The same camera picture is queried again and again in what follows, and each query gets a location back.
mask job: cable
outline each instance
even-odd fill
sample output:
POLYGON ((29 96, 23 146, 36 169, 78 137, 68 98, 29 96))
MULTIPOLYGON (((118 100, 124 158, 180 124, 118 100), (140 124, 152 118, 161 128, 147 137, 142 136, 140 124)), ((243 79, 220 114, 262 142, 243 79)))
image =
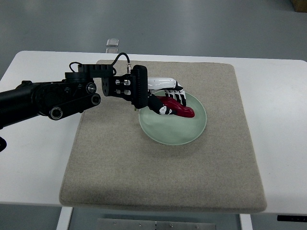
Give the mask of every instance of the cable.
POLYGON ((130 63, 130 59, 128 57, 128 55, 126 53, 120 53, 117 55, 117 57, 115 58, 115 60, 112 62, 111 66, 115 65, 115 63, 117 62, 117 60, 119 59, 120 56, 124 55, 127 58, 128 63, 130 63))
POLYGON ((71 69, 71 71, 72 71, 72 72, 74 72, 74 73, 75 73, 75 71, 74 71, 74 70, 71 68, 71 65, 72 65, 72 64, 82 65, 82 63, 77 62, 77 61, 74 61, 74 62, 70 63, 70 64, 69 64, 69 68, 70 68, 70 69, 71 69))
POLYGON ((0 137, 0 152, 6 148, 6 141, 2 137, 0 137))
MULTIPOLYGON (((130 63, 130 59, 129 59, 129 57, 128 57, 128 55, 127 55, 126 53, 119 53, 119 54, 117 55, 117 57, 115 58, 115 60, 112 62, 112 64, 111 64, 112 67, 115 65, 115 63, 118 61, 119 57, 122 56, 122 55, 124 55, 124 56, 127 58, 127 62, 130 63)), ((71 71, 74 72, 74 73, 75 73, 75 71, 71 68, 71 65, 72 65, 72 64, 82 65, 82 63, 77 62, 77 61, 74 61, 74 62, 70 63, 70 64, 69 64, 69 68, 70 68, 71 71)), ((113 76, 115 76, 116 73, 117 73, 117 71, 116 71, 116 69, 113 67, 113 76)))

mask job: red toy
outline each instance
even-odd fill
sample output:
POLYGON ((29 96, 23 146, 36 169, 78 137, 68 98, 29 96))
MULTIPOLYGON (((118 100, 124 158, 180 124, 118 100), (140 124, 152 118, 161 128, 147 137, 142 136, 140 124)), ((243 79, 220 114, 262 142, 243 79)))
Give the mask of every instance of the red toy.
POLYGON ((164 96, 156 96, 165 106, 170 108, 171 110, 176 111, 177 116, 182 117, 194 117, 195 113, 194 110, 190 107, 183 106, 181 103, 176 101, 172 97, 164 97, 164 96))

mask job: green glass plate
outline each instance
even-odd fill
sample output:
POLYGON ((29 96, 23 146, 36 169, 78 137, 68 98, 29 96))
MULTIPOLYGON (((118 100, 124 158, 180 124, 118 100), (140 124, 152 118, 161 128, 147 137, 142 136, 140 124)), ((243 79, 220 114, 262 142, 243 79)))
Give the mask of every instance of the green glass plate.
MULTIPOLYGON (((156 92, 165 96, 164 91, 156 92)), ((207 123, 205 108, 194 96, 186 92, 187 106, 194 110, 193 118, 176 115, 158 115, 148 107, 140 109, 139 122, 143 131, 153 140, 165 145, 183 145, 198 138, 207 123)))

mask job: table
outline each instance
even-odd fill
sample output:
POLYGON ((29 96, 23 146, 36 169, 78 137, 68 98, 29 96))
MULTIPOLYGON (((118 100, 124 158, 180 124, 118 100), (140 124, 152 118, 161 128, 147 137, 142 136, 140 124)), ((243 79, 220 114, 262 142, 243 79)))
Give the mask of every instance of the table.
MULTIPOLYGON (((22 80, 60 81, 69 63, 116 54, 22 51, 0 92, 22 80)), ((267 199, 265 213, 307 213, 307 63, 301 60, 129 55, 133 60, 218 62, 234 66, 267 199)), ((59 190, 81 114, 60 121, 38 116, 5 127, 0 203, 60 206, 59 190)))

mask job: gray felt mat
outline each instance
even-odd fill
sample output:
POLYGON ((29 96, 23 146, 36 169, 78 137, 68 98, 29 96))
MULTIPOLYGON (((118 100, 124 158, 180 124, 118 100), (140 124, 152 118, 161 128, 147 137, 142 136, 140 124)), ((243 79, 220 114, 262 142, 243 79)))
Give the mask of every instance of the gray felt mat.
MULTIPOLYGON (((99 106, 82 115, 60 202, 151 211, 263 211, 266 200, 233 66, 132 64, 146 66, 149 77, 176 79, 198 98, 207 112, 206 129, 191 143, 163 145, 143 132, 130 102, 102 96, 99 106)), ((115 68, 124 74, 126 62, 115 68)))

